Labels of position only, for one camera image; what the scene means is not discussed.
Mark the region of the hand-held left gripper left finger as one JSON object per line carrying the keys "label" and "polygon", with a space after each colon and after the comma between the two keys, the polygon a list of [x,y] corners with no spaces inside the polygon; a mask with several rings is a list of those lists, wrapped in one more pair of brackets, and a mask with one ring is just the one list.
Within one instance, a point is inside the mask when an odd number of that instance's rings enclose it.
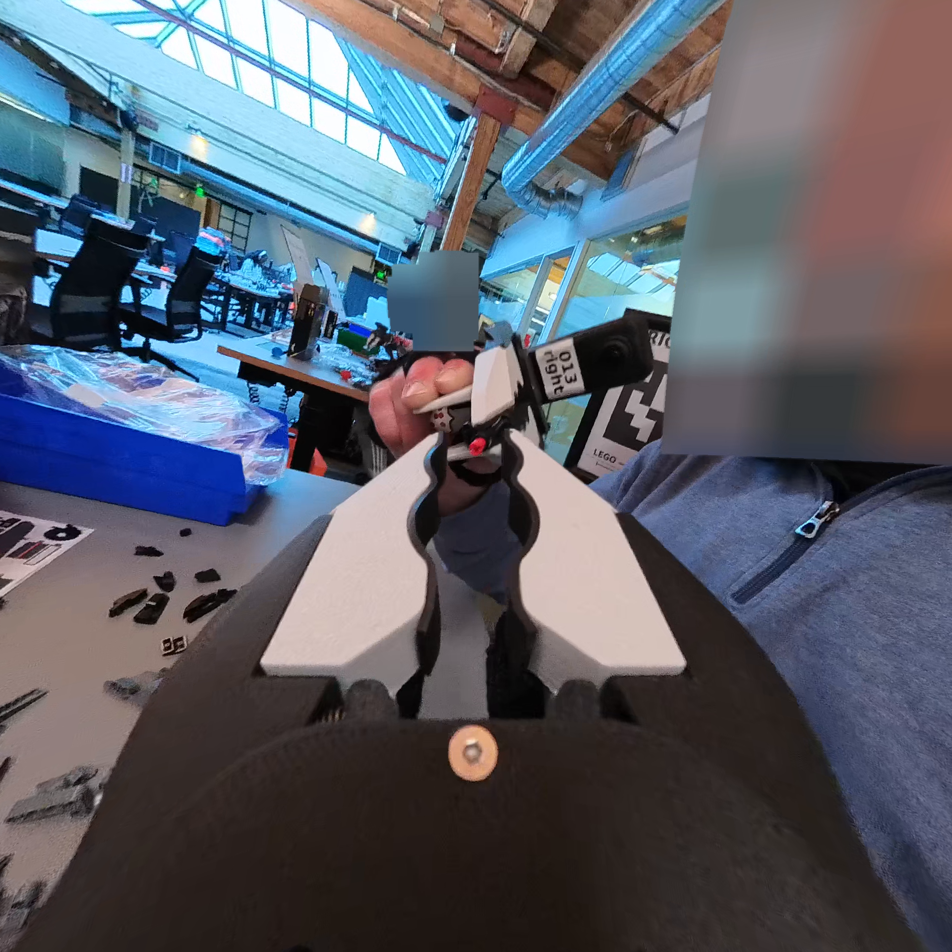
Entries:
{"label": "hand-held left gripper left finger", "polygon": [[430,435],[332,513],[260,660],[269,676],[409,681],[441,637],[427,546],[440,524],[446,439]]}

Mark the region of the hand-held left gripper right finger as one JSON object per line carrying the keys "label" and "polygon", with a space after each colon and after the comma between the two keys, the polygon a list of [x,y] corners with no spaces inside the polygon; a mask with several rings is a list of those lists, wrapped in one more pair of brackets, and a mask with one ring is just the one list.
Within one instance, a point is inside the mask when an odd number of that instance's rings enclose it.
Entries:
{"label": "hand-held left gripper right finger", "polygon": [[503,436],[523,545],[510,601],[547,687],[678,675],[678,646],[613,507],[515,430]]}

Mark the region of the black lego assembly red pin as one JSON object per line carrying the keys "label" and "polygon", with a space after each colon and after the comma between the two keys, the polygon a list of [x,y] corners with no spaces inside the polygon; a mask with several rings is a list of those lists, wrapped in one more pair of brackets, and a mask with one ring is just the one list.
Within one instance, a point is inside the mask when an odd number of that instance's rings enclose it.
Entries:
{"label": "black lego assembly red pin", "polygon": [[502,433],[511,425],[511,413],[496,414],[482,422],[472,422],[470,403],[458,403],[427,411],[429,422],[446,434],[448,463],[466,463],[488,458],[500,446]]}

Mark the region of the person's right forearm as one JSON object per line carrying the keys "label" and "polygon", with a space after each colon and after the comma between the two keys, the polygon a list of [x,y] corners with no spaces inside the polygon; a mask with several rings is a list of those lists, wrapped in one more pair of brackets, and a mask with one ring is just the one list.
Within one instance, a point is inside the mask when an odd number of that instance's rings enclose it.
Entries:
{"label": "person's right forearm", "polygon": [[470,589],[506,605],[507,585],[521,555],[509,525],[509,489],[503,482],[473,486],[455,481],[440,495],[435,551],[446,570]]}

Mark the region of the scattered dark grey lego pieces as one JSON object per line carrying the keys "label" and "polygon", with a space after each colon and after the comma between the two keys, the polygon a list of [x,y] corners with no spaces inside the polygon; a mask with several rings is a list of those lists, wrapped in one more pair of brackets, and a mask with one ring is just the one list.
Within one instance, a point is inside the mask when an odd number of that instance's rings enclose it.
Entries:
{"label": "scattered dark grey lego pieces", "polygon": [[98,529],[2,597],[2,918],[53,891],[161,679],[240,582],[197,529],[128,540]]}

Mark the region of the lego sticker sheet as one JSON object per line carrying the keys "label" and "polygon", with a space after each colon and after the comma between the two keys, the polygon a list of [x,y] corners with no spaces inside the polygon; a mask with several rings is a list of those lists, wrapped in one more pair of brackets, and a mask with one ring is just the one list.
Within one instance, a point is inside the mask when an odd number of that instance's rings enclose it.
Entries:
{"label": "lego sticker sheet", "polygon": [[93,529],[2,510],[1,598],[92,533]]}

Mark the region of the person's right hand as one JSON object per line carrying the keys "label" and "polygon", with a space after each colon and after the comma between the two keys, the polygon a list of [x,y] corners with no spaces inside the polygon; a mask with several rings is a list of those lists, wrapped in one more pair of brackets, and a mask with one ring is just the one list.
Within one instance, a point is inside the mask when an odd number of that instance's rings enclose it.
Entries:
{"label": "person's right hand", "polygon": [[428,418],[414,411],[472,384],[473,366],[461,358],[422,356],[374,385],[368,409],[377,434],[394,457],[405,455],[428,435]]}

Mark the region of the white printed tag sign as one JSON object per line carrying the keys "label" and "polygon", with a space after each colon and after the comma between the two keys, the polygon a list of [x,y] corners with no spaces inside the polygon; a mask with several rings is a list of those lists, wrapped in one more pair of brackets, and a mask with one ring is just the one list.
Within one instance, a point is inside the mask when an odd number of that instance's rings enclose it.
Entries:
{"label": "white printed tag sign", "polygon": [[584,480],[620,470],[662,433],[671,320],[635,308],[628,308],[628,315],[636,315],[649,329],[653,370],[641,382],[589,395],[565,458],[565,467]]}

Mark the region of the wooden standing desk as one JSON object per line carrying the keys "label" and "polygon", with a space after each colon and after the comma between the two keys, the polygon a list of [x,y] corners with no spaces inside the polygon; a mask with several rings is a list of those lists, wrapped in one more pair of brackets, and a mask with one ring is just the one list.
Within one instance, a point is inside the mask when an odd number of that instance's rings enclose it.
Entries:
{"label": "wooden standing desk", "polygon": [[346,447],[353,425],[365,432],[367,391],[315,359],[287,355],[288,346],[271,335],[220,344],[218,353],[239,363],[238,378],[260,386],[281,385],[302,396],[296,441],[289,462],[293,470],[309,470],[314,451],[327,462],[330,474],[359,484],[372,476],[373,452],[366,436],[358,437],[357,457],[347,463]]}

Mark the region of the black device on desk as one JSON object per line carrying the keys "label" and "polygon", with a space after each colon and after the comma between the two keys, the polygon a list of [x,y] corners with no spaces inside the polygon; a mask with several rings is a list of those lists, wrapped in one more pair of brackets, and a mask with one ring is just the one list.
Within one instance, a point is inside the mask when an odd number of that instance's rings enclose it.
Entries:
{"label": "black device on desk", "polygon": [[287,356],[310,361],[320,352],[319,339],[327,312],[328,292],[324,287],[304,285],[295,303],[292,336]]}

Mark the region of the blue plastic bin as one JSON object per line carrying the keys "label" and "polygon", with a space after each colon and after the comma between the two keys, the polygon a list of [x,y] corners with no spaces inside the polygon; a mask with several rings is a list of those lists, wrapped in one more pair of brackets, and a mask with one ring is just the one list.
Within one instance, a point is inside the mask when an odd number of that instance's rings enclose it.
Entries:
{"label": "blue plastic bin", "polygon": [[2,480],[225,527],[269,485],[238,455],[2,394]]}

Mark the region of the person's grey-blue sweater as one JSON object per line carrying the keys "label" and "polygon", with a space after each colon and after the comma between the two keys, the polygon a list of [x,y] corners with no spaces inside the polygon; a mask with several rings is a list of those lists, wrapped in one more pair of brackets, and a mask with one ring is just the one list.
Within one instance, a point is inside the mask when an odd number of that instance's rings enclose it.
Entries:
{"label": "person's grey-blue sweater", "polygon": [[871,861],[951,946],[950,466],[678,456],[591,484],[741,622],[819,738]]}

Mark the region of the black office chair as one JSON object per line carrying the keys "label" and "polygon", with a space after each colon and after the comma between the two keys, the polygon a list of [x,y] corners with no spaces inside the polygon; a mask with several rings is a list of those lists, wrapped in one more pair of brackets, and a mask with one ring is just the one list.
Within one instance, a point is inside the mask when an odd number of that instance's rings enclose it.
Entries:
{"label": "black office chair", "polygon": [[121,351],[121,293],[148,245],[147,234],[92,218],[51,302],[31,310],[30,342],[74,351]]}
{"label": "black office chair", "polygon": [[215,253],[194,245],[184,265],[176,272],[164,308],[143,304],[143,283],[130,279],[132,302],[121,303],[117,315],[122,325],[121,337],[125,341],[141,336],[144,343],[139,347],[125,347],[121,353],[137,358],[144,363],[155,361],[170,370],[199,383],[199,377],[175,363],[171,358],[153,350],[153,341],[179,344],[198,340],[203,335],[201,307],[209,282],[215,276],[225,255],[220,249]]}

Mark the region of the clear plastic bags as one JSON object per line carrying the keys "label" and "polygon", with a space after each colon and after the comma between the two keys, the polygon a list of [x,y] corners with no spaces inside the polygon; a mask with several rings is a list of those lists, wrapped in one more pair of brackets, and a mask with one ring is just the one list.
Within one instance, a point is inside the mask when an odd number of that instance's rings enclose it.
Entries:
{"label": "clear plastic bags", "polygon": [[124,353],[22,345],[2,348],[2,394],[119,423],[152,436],[224,450],[244,480],[270,485],[289,462],[286,417]]}

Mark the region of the skylight window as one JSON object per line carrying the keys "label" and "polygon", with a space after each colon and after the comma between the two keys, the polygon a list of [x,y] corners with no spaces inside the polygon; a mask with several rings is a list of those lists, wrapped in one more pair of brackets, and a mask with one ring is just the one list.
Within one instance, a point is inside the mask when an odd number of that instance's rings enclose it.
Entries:
{"label": "skylight window", "polygon": [[380,165],[441,178],[459,123],[424,86],[279,1],[68,1]]}

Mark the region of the wooden support post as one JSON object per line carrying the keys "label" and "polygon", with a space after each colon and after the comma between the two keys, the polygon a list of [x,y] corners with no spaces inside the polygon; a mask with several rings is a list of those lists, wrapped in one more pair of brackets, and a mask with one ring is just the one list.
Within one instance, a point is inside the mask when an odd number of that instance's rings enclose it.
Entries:
{"label": "wooden support post", "polygon": [[476,118],[462,181],[444,228],[441,251],[462,249],[482,190],[482,180],[502,129],[499,120],[490,113],[479,112]]}

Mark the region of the silver ventilation duct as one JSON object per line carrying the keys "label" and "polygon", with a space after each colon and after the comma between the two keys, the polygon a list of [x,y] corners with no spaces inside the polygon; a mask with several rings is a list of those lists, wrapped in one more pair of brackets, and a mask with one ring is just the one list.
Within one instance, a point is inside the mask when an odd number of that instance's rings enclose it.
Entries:
{"label": "silver ventilation duct", "polygon": [[720,6],[715,1],[640,2],[504,165],[502,186],[516,206],[541,218],[575,218],[581,197],[563,187],[542,188],[534,178]]}

